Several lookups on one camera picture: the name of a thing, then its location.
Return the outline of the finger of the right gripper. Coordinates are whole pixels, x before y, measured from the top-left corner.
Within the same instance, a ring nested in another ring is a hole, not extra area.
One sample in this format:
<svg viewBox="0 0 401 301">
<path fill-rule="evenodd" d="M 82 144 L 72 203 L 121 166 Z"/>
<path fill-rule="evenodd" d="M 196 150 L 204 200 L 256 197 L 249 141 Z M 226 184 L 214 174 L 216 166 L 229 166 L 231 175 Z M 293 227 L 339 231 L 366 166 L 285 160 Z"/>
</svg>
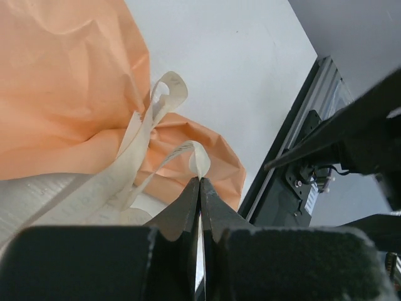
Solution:
<svg viewBox="0 0 401 301">
<path fill-rule="evenodd" d="M 374 214 L 336 227 L 331 244 L 345 253 L 399 253 L 400 216 Z"/>
<path fill-rule="evenodd" d="M 264 170 L 290 164 L 322 150 L 335 142 L 367 129 L 374 122 L 385 119 L 400 106 L 400 69 L 374 85 L 358 99 L 322 121 L 298 145 L 276 159 L 267 162 Z"/>
</svg>

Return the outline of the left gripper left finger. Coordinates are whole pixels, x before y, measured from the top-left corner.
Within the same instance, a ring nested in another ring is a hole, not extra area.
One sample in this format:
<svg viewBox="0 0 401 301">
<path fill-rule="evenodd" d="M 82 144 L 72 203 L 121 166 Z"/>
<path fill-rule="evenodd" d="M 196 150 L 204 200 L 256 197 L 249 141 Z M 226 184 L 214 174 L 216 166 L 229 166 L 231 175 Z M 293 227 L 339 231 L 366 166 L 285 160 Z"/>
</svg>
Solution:
<svg viewBox="0 0 401 301">
<path fill-rule="evenodd" d="M 179 197 L 149 222 L 140 300 L 193 300 L 200 180 L 193 177 Z"/>
</svg>

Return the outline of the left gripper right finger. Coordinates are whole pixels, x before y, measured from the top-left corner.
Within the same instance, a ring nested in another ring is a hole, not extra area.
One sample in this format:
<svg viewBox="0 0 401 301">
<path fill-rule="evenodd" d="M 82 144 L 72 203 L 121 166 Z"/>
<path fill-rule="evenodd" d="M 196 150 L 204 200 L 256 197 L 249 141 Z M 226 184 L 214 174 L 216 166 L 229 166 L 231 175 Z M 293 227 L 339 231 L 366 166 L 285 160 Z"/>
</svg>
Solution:
<svg viewBox="0 0 401 301">
<path fill-rule="evenodd" d="M 209 179 L 200 180 L 199 201 L 206 300 L 259 300 L 260 229 L 225 203 Z"/>
</svg>

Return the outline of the cream ribbon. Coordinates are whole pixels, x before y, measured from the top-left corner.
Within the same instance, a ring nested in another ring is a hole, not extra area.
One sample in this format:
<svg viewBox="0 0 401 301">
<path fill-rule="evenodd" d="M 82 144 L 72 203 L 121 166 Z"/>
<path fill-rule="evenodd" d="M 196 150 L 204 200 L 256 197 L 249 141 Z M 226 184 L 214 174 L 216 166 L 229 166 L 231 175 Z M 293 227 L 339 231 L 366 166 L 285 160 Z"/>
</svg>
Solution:
<svg viewBox="0 0 401 301">
<path fill-rule="evenodd" d="M 115 161 L 96 175 L 47 174 L 1 182 L 1 246 L 29 226 L 135 224 L 149 217 L 133 208 L 152 177 L 134 187 L 150 142 L 150 134 L 165 115 L 187 96 L 187 86 L 175 72 L 165 73 L 158 84 L 161 94 L 157 108 L 145 116 L 132 115 Z"/>
</svg>

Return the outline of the kraft wrapping paper sheet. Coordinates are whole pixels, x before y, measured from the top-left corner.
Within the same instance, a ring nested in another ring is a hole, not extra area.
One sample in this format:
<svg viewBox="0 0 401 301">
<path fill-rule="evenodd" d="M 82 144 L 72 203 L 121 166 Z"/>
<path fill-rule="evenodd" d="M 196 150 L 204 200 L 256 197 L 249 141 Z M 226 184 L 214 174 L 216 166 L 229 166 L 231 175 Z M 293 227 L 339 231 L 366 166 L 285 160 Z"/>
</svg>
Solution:
<svg viewBox="0 0 401 301">
<path fill-rule="evenodd" d="M 149 93 L 124 1 L 1 2 L 1 179 L 101 171 Z"/>
</svg>

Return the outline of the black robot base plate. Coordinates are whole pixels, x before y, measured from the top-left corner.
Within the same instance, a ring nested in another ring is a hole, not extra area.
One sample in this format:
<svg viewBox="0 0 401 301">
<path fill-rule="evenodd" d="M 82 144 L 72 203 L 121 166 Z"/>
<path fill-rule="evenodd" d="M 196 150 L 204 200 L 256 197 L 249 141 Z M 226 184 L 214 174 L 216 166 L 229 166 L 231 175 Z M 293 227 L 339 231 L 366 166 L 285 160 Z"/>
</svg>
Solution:
<svg viewBox="0 0 401 301">
<path fill-rule="evenodd" d="M 333 61 L 315 63 L 240 215 L 256 226 L 308 226 L 334 173 L 373 175 L 400 209 L 400 70 L 347 100 Z"/>
</svg>

